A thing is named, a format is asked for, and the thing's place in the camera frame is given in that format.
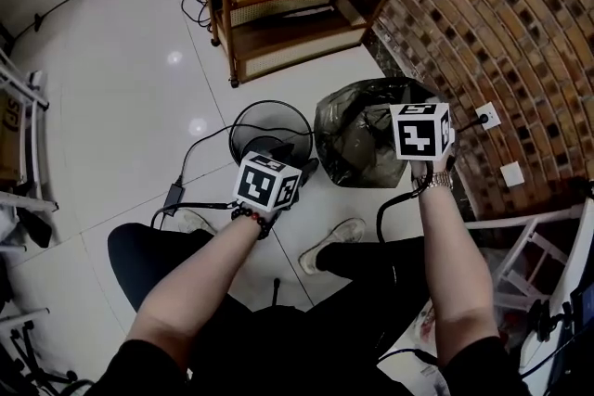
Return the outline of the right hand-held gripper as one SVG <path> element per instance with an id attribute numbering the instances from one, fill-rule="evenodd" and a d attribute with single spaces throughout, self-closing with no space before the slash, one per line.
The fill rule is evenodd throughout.
<path id="1" fill-rule="evenodd" d="M 440 161 L 455 142 L 447 103 L 390 106 L 395 155 L 399 160 Z"/>

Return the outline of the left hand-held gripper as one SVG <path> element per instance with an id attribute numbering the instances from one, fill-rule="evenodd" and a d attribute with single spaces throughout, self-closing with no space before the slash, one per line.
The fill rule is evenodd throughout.
<path id="1" fill-rule="evenodd" d="M 287 142 L 249 142 L 242 151 L 233 197 L 259 211 L 289 207 L 298 188 L 305 186 L 319 166 L 311 158 L 301 168 Z"/>

